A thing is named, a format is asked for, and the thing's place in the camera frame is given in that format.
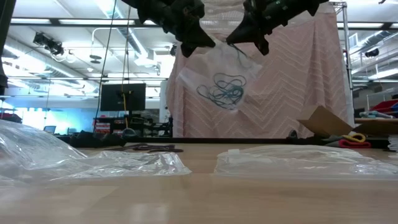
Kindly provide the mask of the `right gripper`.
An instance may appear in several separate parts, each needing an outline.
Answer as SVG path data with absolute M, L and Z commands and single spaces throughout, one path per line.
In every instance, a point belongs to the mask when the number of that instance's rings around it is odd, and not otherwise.
M 245 11 L 248 17 L 256 25 L 286 26 L 288 24 L 285 15 L 288 6 L 287 1 L 283 0 L 246 0 L 244 1 Z M 253 42 L 262 55 L 269 53 L 269 43 L 264 35 L 258 35 L 258 28 L 250 23 L 244 22 L 235 28 L 235 30 L 226 38 L 228 44 L 240 44 Z

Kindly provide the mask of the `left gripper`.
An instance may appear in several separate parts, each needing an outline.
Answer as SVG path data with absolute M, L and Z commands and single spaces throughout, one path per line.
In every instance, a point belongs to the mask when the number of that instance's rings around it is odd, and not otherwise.
M 215 42 L 200 27 L 205 15 L 205 5 L 199 0 L 137 0 L 136 9 L 141 22 L 147 20 L 161 26 L 183 42 L 180 46 L 184 57 L 189 58 L 197 47 L 214 47 Z

